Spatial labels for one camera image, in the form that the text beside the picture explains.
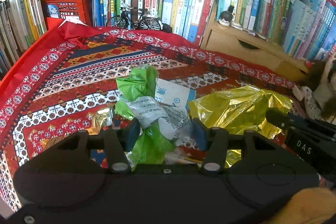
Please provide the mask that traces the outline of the person right hand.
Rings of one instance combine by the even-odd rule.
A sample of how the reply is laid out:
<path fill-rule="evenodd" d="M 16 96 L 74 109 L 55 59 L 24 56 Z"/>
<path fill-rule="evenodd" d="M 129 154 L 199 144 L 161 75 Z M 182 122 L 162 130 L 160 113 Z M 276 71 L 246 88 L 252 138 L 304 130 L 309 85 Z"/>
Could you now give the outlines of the person right hand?
<path fill-rule="evenodd" d="M 335 192 L 327 188 L 308 188 L 295 194 L 264 223 L 327 223 L 335 216 Z"/>

